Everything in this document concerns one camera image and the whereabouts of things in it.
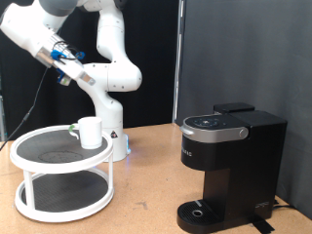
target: black curtain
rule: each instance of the black curtain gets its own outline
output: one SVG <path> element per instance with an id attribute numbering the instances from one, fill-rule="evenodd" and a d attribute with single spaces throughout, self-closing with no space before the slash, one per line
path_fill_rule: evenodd
<path id="1" fill-rule="evenodd" d="M 20 6 L 32 0 L 16 0 Z M 12 0 L 0 1 L 0 12 Z M 124 10 L 126 52 L 141 70 L 143 82 L 135 92 L 110 93 L 124 106 L 124 127 L 172 122 L 176 67 L 178 0 L 130 0 Z M 61 37 L 86 53 L 83 63 L 109 62 L 96 50 L 98 13 L 76 9 L 65 22 Z M 45 66 L 0 32 L 0 72 L 7 132 L 10 135 L 31 107 Z M 48 70 L 37 104 L 15 138 L 42 127 L 71 124 L 95 115 L 89 96 L 75 81 L 57 84 L 57 72 Z"/>
<path id="2" fill-rule="evenodd" d="M 240 101 L 288 120 L 277 195 L 312 218 L 312 1 L 184 2 L 176 122 Z"/>

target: wire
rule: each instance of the wire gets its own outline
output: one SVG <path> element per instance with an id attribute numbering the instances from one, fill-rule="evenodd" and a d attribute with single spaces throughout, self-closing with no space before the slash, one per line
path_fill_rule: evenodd
<path id="1" fill-rule="evenodd" d="M 296 210 L 296 208 L 294 206 L 292 206 L 292 205 L 285 205 L 285 206 L 275 206 L 275 207 L 273 207 L 273 211 L 275 211 L 277 209 L 280 209 L 280 208 L 290 208 L 290 209 L 295 209 Z"/>
<path id="2" fill-rule="evenodd" d="M 79 50 L 79 49 L 77 49 L 76 47 L 74 47 L 73 45 L 70 45 L 68 42 L 66 42 L 66 41 L 58 41 L 58 42 L 56 42 L 55 43 L 55 45 L 53 46 L 53 48 L 52 48 L 52 50 L 54 50 L 55 49 L 55 47 L 56 47 L 56 45 L 58 45 L 58 44 L 62 44 L 63 45 L 63 49 L 62 49 L 62 52 L 64 51 L 64 50 L 68 50 L 68 51 L 70 51 L 70 50 L 73 50 L 73 51 L 75 51 L 76 52 L 76 56 L 75 56 L 75 58 L 66 58 L 65 56 L 60 56 L 59 58 L 60 59 L 66 59 L 66 60 L 77 60 L 78 59 L 78 54 L 80 54 L 81 53 L 81 51 Z"/>
<path id="3" fill-rule="evenodd" d="M 43 74 L 42 78 L 41 78 L 41 82 L 39 84 L 39 87 L 38 87 L 38 90 L 37 90 L 37 93 L 36 93 L 36 97 L 35 97 L 35 100 L 33 101 L 33 104 L 32 106 L 30 107 L 30 109 L 28 110 L 27 114 L 22 118 L 22 121 L 21 123 L 19 124 L 19 126 L 13 131 L 13 133 L 7 138 L 7 140 L 2 144 L 1 148 L 0 148 L 0 151 L 3 149 L 3 147 L 8 143 L 8 141 L 14 136 L 14 134 L 20 129 L 20 127 L 23 125 L 24 122 L 27 121 L 31 111 L 33 110 L 33 108 L 35 107 L 36 105 L 36 102 L 37 102 L 37 98 L 38 98 L 38 95 L 39 95 L 39 91 L 41 89 L 41 85 L 43 83 L 43 80 L 45 79 L 46 77 L 46 74 L 47 74 L 47 71 L 48 71 L 48 68 L 46 68 L 46 71 L 45 73 Z"/>

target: black backdrop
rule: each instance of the black backdrop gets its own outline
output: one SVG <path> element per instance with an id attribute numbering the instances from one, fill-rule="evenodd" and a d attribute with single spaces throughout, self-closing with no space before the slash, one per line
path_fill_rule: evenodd
<path id="1" fill-rule="evenodd" d="M 0 12 L 12 0 L 0 1 Z M 27 6 L 32 0 L 16 0 Z M 176 67 L 178 0 L 130 0 L 124 10 L 126 52 L 141 70 L 143 82 L 135 92 L 110 93 L 124 106 L 124 127 L 172 122 Z M 98 13 L 76 9 L 65 22 L 61 37 L 86 53 L 83 63 L 109 62 L 96 50 Z M 45 66 L 0 32 L 0 72 L 7 132 L 10 135 L 31 107 Z M 28 121 L 14 139 L 38 128 L 71 124 L 95 115 L 93 103 L 75 81 L 57 84 L 51 68 Z"/>

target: drip tray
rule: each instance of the drip tray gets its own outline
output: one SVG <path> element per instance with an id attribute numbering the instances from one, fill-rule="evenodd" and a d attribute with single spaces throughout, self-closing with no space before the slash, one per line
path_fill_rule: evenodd
<path id="1" fill-rule="evenodd" d="M 42 175 L 33 180 L 36 211 L 71 212 L 89 207 L 105 196 L 106 180 L 95 173 L 82 171 L 72 174 Z M 26 204 L 25 189 L 21 200 Z"/>
<path id="2" fill-rule="evenodd" d="M 189 233 L 212 233 L 223 229 L 222 220 L 203 200 L 181 205 L 177 209 L 177 224 Z"/>

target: coffee maker lid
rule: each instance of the coffee maker lid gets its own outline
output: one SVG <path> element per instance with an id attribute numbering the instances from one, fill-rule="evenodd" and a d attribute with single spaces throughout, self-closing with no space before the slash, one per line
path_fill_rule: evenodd
<path id="1" fill-rule="evenodd" d="M 180 129 L 191 140 L 218 143 L 246 138 L 249 126 L 231 115 L 205 115 L 186 118 Z"/>

